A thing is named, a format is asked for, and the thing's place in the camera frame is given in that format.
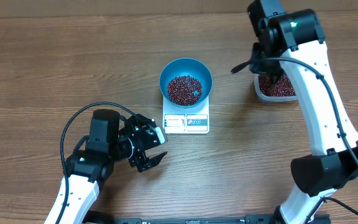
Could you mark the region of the clear plastic container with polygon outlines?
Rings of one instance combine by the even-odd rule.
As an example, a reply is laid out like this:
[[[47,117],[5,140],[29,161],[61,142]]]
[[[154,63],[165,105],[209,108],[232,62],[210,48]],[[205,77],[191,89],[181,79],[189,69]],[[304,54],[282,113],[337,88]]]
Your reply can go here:
[[[298,100],[297,96],[267,96],[263,94],[259,87],[259,74],[254,75],[254,87],[257,99],[262,103],[283,103]]]

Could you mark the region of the white digital kitchen scale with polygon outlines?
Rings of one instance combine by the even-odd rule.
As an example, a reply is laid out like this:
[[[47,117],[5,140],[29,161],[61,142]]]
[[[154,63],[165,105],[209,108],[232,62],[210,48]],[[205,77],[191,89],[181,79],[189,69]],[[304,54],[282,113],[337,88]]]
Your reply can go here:
[[[167,134],[208,134],[209,98],[192,108],[179,108],[163,99],[163,128]]]

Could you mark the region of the teal plastic bowl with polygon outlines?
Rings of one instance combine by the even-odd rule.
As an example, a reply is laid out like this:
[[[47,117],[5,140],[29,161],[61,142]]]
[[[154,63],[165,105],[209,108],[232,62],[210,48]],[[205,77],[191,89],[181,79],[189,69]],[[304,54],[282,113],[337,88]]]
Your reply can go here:
[[[213,77],[208,67],[199,60],[178,58],[162,70],[159,87],[170,104],[190,109],[208,98],[213,87]]]

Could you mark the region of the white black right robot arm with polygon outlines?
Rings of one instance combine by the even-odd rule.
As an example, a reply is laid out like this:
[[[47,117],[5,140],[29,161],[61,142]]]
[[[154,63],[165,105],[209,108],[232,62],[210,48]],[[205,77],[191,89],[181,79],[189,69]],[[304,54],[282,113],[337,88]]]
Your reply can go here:
[[[312,223],[320,206],[358,177],[358,132],[336,88],[316,13],[287,13],[280,1],[254,1],[247,12],[258,39],[247,66],[290,79],[310,139],[311,154],[292,160],[295,186],[271,221]]]

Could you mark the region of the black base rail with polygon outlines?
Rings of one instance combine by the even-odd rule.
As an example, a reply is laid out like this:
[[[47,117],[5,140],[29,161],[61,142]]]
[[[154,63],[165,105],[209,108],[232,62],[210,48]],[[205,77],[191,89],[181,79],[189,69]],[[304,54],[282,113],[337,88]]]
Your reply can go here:
[[[89,211],[83,223],[101,224],[269,224],[273,223],[273,215],[259,214],[244,217],[218,218],[169,218],[169,219],[141,219],[141,218],[114,218],[107,213]]]

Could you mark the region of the red beans in bowl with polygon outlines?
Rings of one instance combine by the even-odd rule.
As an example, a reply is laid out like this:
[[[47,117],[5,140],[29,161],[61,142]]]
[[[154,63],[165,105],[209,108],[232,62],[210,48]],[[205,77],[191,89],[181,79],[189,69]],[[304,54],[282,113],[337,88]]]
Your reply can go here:
[[[167,86],[168,98],[180,106],[191,106],[198,102],[203,93],[200,81],[189,75],[172,79]]]

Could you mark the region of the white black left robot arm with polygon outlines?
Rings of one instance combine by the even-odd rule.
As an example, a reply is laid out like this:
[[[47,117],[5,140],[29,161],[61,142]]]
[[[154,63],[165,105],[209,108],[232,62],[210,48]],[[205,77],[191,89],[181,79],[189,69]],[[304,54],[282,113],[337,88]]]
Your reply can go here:
[[[165,131],[140,114],[125,118],[117,111],[93,112],[89,134],[83,136],[65,159],[64,176],[46,223],[114,223],[114,217],[92,211],[116,162],[127,160],[139,172],[159,165],[161,153],[148,158],[145,152],[166,143]]]

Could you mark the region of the red adzuki beans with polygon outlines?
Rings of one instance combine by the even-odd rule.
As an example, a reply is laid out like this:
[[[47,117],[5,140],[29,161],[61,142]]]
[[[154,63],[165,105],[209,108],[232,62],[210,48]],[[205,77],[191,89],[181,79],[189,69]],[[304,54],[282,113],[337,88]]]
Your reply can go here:
[[[275,83],[272,83],[270,77],[259,75],[258,84],[260,91],[266,96],[284,97],[296,95],[290,79],[286,75],[282,75]]]

